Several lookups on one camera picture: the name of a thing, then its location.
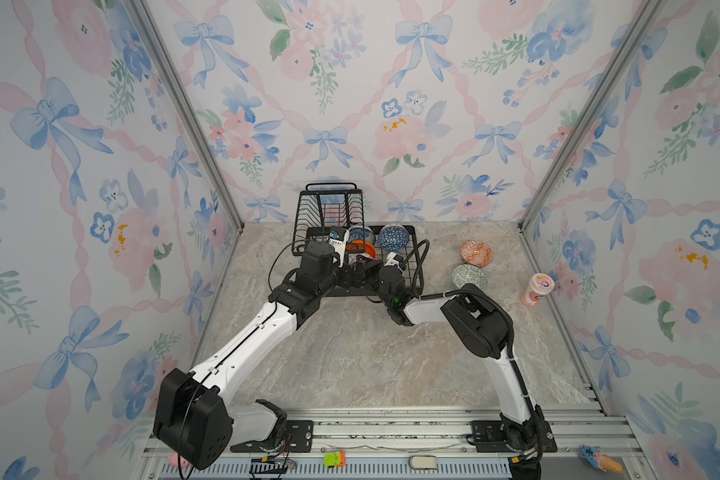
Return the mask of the green patterned bowl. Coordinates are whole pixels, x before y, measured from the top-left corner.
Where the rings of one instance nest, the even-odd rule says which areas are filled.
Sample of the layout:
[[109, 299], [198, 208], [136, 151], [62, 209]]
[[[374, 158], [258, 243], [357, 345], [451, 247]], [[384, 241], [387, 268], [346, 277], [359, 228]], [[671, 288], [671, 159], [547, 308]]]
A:
[[467, 284], [472, 284], [484, 289], [488, 284], [486, 273], [481, 268], [471, 264], [457, 265], [452, 272], [451, 278], [456, 288], [463, 288]]

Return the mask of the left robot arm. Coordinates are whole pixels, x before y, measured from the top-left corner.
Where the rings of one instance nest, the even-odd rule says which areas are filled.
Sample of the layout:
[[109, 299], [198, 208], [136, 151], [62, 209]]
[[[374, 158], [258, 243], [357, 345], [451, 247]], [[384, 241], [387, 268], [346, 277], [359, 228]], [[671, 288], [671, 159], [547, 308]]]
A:
[[232, 446], [285, 443], [286, 413], [266, 400], [234, 406], [237, 390], [282, 341], [295, 333], [338, 284], [345, 263], [343, 240], [308, 244], [295, 273], [268, 296], [256, 316], [224, 347], [184, 372], [162, 380], [154, 436], [179, 457], [181, 466], [204, 470]]

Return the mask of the blue triangle pattern bowl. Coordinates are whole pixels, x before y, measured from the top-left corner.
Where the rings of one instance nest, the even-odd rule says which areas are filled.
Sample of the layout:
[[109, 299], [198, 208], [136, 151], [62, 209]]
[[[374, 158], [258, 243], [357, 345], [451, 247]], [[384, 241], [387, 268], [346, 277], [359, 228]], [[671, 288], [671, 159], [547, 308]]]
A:
[[377, 235], [377, 245], [384, 252], [402, 252], [410, 241], [408, 230], [400, 224], [388, 224]]

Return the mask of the blue floral bowl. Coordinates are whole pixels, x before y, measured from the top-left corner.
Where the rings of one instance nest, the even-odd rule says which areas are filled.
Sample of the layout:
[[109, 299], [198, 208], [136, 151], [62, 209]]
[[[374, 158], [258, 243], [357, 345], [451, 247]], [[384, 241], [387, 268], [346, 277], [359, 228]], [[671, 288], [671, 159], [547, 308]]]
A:
[[373, 244], [375, 242], [375, 233], [366, 226], [354, 225], [349, 230], [349, 241], [365, 241]]

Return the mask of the red patterned bowl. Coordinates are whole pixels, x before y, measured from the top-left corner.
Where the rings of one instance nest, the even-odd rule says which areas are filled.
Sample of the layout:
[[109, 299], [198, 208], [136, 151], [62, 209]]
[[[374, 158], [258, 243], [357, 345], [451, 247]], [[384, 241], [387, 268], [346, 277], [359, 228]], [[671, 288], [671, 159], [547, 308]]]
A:
[[484, 242], [468, 240], [460, 247], [462, 260], [477, 268], [484, 268], [494, 260], [493, 250]]

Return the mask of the orange plastic bowl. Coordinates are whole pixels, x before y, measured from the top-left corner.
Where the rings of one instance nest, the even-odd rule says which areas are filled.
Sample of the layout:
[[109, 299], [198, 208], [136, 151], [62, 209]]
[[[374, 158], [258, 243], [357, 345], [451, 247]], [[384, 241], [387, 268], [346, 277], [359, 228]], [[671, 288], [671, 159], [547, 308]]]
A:
[[349, 242], [346, 246], [346, 251], [350, 254], [364, 254], [371, 258], [375, 258], [377, 255], [374, 245], [365, 241]]

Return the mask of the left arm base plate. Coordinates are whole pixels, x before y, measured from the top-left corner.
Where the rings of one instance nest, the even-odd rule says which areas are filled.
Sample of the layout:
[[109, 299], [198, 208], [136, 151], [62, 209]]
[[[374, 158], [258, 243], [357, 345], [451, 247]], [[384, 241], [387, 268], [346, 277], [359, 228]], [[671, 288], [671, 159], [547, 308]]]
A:
[[314, 422], [312, 420], [278, 421], [274, 430], [262, 441], [248, 441], [231, 445], [232, 453], [274, 454], [309, 453], [312, 449]]

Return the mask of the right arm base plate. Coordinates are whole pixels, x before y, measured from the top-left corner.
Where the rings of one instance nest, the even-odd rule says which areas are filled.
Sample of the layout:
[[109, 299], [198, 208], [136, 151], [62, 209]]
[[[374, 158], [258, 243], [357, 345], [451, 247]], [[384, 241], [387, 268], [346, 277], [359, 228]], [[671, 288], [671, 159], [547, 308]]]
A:
[[520, 455], [529, 450], [535, 450], [538, 442], [535, 436], [530, 439], [524, 437], [525, 432], [520, 429], [512, 433], [501, 420], [473, 420], [469, 423], [470, 433], [467, 443], [474, 446], [478, 453], [502, 453]]

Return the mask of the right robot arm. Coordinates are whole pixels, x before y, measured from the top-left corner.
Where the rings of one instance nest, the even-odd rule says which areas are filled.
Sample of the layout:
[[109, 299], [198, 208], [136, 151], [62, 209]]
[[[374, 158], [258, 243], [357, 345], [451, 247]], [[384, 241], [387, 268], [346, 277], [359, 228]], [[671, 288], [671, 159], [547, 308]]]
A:
[[516, 361], [514, 322], [507, 311], [473, 283], [418, 296], [416, 289], [405, 283], [399, 266], [378, 260], [357, 266], [354, 277], [372, 291], [396, 324], [450, 326], [464, 347], [487, 366], [499, 397], [507, 448], [517, 453], [521, 462], [542, 459], [548, 430]]

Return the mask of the black wire dish rack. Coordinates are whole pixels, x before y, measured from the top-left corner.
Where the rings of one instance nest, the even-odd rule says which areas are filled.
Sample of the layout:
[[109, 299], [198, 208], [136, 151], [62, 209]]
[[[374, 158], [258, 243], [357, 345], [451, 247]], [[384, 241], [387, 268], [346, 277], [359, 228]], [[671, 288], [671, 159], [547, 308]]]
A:
[[326, 242], [330, 232], [348, 232], [345, 254], [348, 261], [362, 257], [384, 262], [389, 255], [402, 261], [405, 285], [417, 295], [423, 293], [424, 276], [420, 261], [425, 247], [418, 245], [415, 227], [399, 223], [373, 225], [365, 221], [363, 191], [352, 182], [307, 184], [299, 193], [292, 235], [291, 253], [301, 256], [312, 241]]

